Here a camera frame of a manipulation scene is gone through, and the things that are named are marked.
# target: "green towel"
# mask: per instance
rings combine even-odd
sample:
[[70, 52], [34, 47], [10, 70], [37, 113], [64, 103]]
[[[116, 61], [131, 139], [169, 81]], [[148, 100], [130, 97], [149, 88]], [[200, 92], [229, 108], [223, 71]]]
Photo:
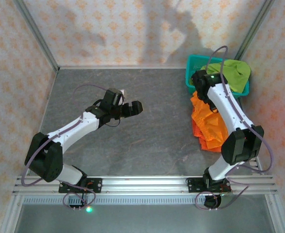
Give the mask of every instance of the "green towel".
[[[208, 66], [207, 74], [219, 73], [221, 63], [214, 63]], [[250, 76], [250, 67], [246, 62], [238, 60], [225, 60], [223, 74], [234, 92], [242, 93]]]

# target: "patterned wallpaper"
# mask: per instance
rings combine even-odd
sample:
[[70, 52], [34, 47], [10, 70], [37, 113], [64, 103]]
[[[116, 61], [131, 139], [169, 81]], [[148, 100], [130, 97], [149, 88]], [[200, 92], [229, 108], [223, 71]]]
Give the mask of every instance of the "patterned wallpaper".
[[[252, 69], [246, 112], [265, 130], [275, 153], [273, 174], [285, 204], [285, 0], [275, 1], [243, 60]], [[263, 147], [260, 157], [269, 163]]]
[[0, 0], [0, 227], [54, 73], [12, 0]]
[[183, 66], [233, 58], [264, 0], [25, 0], [60, 66]]

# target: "orange fabric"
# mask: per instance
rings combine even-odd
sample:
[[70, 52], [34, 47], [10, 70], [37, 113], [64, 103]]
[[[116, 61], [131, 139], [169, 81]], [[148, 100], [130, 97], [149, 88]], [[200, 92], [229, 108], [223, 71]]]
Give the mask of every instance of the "orange fabric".
[[220, 113], [213, 113], [209, 105], [198, 99], [197, 92], [191, 98], [193, 134], [200, 139], [203, 150], [221, 152], [221, 146], [228, 137], [225, 123]]

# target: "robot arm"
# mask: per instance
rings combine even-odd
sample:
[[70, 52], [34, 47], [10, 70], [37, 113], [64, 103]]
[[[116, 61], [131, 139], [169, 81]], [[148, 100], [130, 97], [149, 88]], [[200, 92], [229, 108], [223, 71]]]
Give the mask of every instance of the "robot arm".
[[86, 187], [83, 180], [87, 175], [74, 166], [63, 164], [63, 154], [76, 141], [110, 122], [111, 119], [118, 120], [131, 117], [143, 111], [141, 102], [133, 101], [132, 106], [129, 106], [129, 103], [123, 104], [123, 100], [124, 96], [121, 91], [110, 88], [106, 91], [104, 98], [96, 102], [100, 102], [100, 105], [97, 106], [94, 104], [88, 107], [83, 112], [82, 119], [79, 117], [61, 129], [47, 135], [37, 133], [30, 144], [25, 165], [44, 142], [62, 132], [60, 136], [55, 137], [39, 152], [29, 168], [46, 182], [59, 180]]
[[[239, 119], [225, 94], [219, 73], [208, 75], [205, 70], [199, 70], [193, 74], [192, 81], [197, 90], [198, 98], [208, 103], [211, 111], [218, 110], [229, 133], [229, 137], [221, 147], [222, 156], [203, 175], [206, 187], [209, 188], [222, 183], [225, 175], [236, 165], [256, 157], [259, 153], [261, 140]], [[243, 116], [243, 120], [263, 136], [262, 127], [254, 126], [252, 121], [246, 117], [233, 98], [226, 80], [225, 83], [225, 88], [228, 90], [235, 108]]]

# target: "teal plastic basket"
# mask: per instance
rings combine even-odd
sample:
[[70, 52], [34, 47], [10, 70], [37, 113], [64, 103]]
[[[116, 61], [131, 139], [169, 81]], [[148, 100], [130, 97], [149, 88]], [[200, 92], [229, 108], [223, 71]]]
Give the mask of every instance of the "teal plastic basket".
[[[195, 71], [200, 70], [203, 66], [207, 65], [209, 60], [208, 56], [201, 56], [201, 55], [190, 55], [187, 64], [186, 64], [186, 71], [185, 71], [185, 84], [189, 90], [190, 94], [193, 94], [196, 89], [195, 86], [190, 84], [190, 79]], [[222, 62], [222, 58], [213, 57], [210, 63], [220, 63]], [[243, 93], [238, 93], [232, 91], [232, 94], [235, 99], [239, 98], [240, 96], [246, 96], [249, 94], [249, 81], [247, 81]]]

